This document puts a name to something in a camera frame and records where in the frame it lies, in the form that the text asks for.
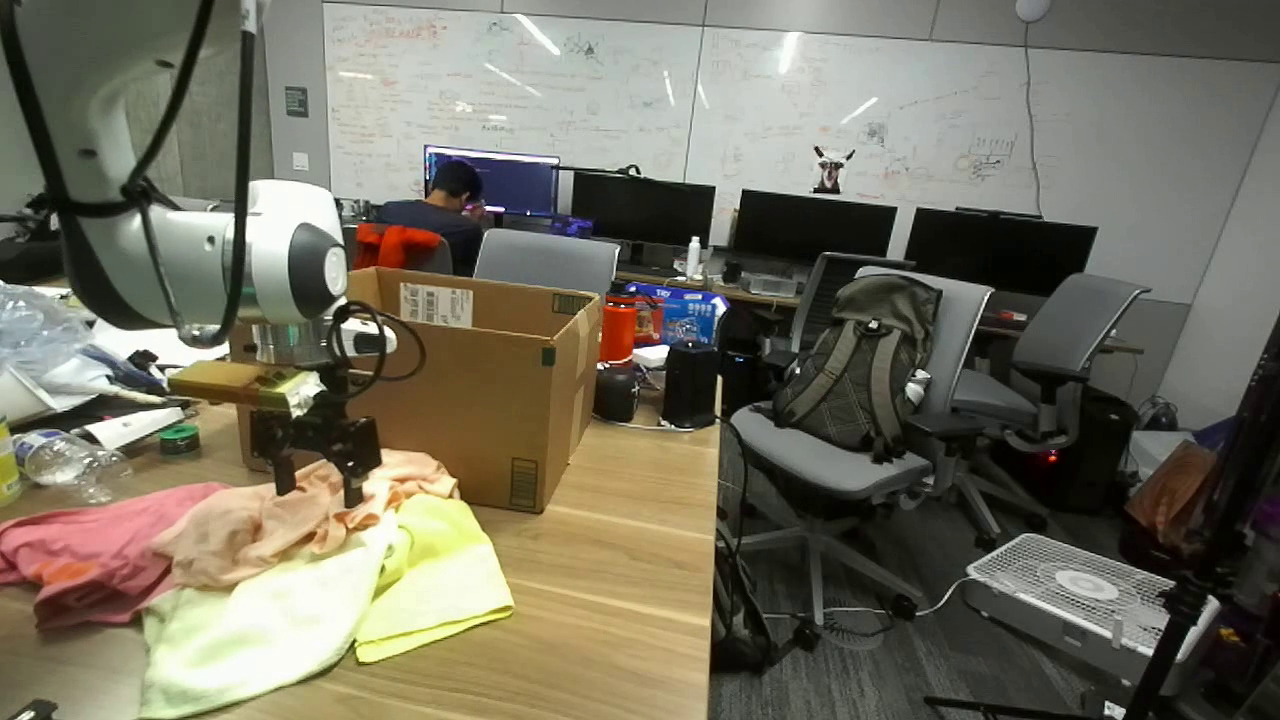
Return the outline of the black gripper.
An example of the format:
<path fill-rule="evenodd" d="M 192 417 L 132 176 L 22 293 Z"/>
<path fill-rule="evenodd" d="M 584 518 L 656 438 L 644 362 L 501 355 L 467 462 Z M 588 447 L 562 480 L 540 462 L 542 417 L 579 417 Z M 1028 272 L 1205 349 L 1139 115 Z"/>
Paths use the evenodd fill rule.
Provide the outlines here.
<path fill-rule="evenodd" d="M 350 417 L 347 405 L 368 389 L 342 362 L 295 367 L 315 371 L 323 390 L 301 413 L 246 405 L 246 452 L 273 462 L 276 497 L 295 487 L 295 452 L 315 452 L 342 476 L 342 507 L 363 504 L 363 480 L 381 462 L 381 432 L 371 417 Z"/>

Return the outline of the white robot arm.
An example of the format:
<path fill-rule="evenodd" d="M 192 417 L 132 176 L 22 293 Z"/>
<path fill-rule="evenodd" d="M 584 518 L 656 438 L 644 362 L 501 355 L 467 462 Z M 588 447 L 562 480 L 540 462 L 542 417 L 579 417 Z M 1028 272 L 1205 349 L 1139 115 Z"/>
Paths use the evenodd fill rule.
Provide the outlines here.
<path fill-rule="evenodd" d="M 336 195 L 253 176 L 258 13 L 262 0 L 0 0 L 4 124 L 37 154 L 37 198 L 56 216 L 70 293 L 116 328 L 173 328 L 192 349 L 253 325 L 273 362 L 315 379 L 301 405 L 253 399 L 276 491 L 286 497 L 295 456 L 315 452 L 354 507 L 381 462 L 377 424 L 347 417 L 359 303 Z M 233 202 L 183 208 L 152 165 L 217 29 L 241 58 Z"/>

